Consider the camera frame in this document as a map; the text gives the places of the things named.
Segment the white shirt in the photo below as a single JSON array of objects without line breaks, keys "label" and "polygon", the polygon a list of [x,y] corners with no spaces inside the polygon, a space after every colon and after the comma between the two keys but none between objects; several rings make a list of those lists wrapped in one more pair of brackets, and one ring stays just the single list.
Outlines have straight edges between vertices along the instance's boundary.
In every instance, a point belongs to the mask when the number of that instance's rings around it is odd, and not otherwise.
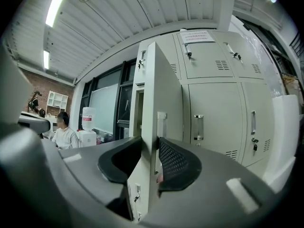
[{"label": "white shirt", "polygon": [[62,150],[79,148],[77,135],[69,127],[65,129],[58,128],[52,141]]}]

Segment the locker door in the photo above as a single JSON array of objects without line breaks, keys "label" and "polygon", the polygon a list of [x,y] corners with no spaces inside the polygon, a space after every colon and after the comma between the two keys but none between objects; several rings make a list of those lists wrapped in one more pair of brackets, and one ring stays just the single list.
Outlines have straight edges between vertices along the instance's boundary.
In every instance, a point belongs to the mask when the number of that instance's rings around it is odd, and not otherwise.
[{"label": "locker door", "polygon": [[[234,32],[213,31],[212,34],[222,47],[230,65],[234,67],[233,69],[237,71],[239,77],[264,79],[264,73],[255,55],[255,51],[245,38]],[[233,55],[229,53],[231,49],[233,52],[238,52],[241,55],[243,63],[239,59],[232,57]]]},{"label": "locker door", "polygon": [[179,141],[183,138],[181,84],[156,42],[147,48],[146,63],[141,130],[144,144],[140,162],[129,178],[132,189],[136,187],[136,184],[141,186],[140,200],[134,203],[135,196],[131,197],[131,200],[142,216],[158,199],[157,175],[155,175],[157,136],[161,135]]},{"label": "locker door", "polygon": [[[180,35],[178,37],[183,51],[183,41]],[[183,53],[187,78],[233,77],[230,65],[216,42],[192,43],[189,47],[191,60]]]},{"label": "locker door", "polygon": [[247,138],[242,165],[249,166],[269,153],[273,138],[273,106],[264,84],[242,83],[247,109]]},{"label": "locker door", "polygon": [[[189,85],[191,144],[238,160],[242,140],[242,108],[236,83]],[[197,129],[202,129],[197,138]]]},{"label": "locker door", "polygon": [[167,60],[169,61],[172,70],[176,74],[176,77],[178,79],[181,78],[180,65],[177,58],[173,35],[163,35],[144,40],[140,43],[137,54],[136,70],[134,77],[134,83],[136,84],[143,84],[145,82],[145,75],[147,70],[147,49],[148,46],[155,41],[157,42],[157,45],[160,47]]}]

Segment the water bottle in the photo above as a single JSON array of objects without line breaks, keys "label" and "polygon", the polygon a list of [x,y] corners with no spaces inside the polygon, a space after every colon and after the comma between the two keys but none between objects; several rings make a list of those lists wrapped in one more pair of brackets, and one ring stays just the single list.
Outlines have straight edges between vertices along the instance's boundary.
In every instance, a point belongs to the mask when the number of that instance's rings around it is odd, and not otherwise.
[{"label": "water bottle", "polygon": [[91,131],[94,128],[93,118],[95,116],[95,108],[84,107],[82,110],[82,128]]}]

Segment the whiteboard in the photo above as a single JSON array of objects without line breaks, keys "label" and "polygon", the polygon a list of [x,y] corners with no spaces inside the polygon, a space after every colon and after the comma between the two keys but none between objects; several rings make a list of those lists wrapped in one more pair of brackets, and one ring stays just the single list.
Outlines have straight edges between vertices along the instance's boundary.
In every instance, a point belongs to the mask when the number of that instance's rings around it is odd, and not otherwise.
[{"label": "whiteboard", "polygon": [[94,128],[113,134],[114,110],[118,84],[92,92],[90,107],[95,108]]}]

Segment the metal frame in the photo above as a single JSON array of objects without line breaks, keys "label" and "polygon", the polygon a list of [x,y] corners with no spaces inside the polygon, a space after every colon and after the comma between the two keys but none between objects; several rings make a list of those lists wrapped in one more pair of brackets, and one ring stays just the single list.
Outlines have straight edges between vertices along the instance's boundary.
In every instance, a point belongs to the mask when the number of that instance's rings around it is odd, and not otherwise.
[{"label": "metal frame", "polygon": [[300,33],[298,32],[289,46],[294,50],[297,57],[304,52],[304,43],[301,41]]},{"label": "metal frame", "polygon": [[[112,69],[104,72],[103,74],[101,74],[97,77],[94,77],[91,81],[87,82],[87,84],[89,84],[89,89],[86,94],[82,95],[82,98],[81,98],[81,101],[83,101],[83,99],[87,98],[88,99],[87,102],[89,105],[92,92],[97,89],[98,80],[120,70],[121,73],[120,73],[119,80],[118,80],[119,87],[117,88],[117,92],[116,92],[115,110],[114,110],[114,119],[113,119],[113,123],[114,123],[113,124],[113,139],[114,140],[122,139],[123,135],[124,135],[124,128],[129,127],[128,123],[118,123],[118,110],[119,110],[119,103],[120,103],[120,97],[121,97],[121,88],[125,87],[125,86],[133,85],[133,80],[128,80],[128,78],[130,75],[131,65],[133,65],[134,63],[136,63],[136,58],[132,59],[130,61],[124,61],[122,64],[120,64],[116,67],[113,67]],[[81,111],[81,104],[80,104],[79,122],[78,122],[79,128],[81,127],[81,112],[82,111]]]}]

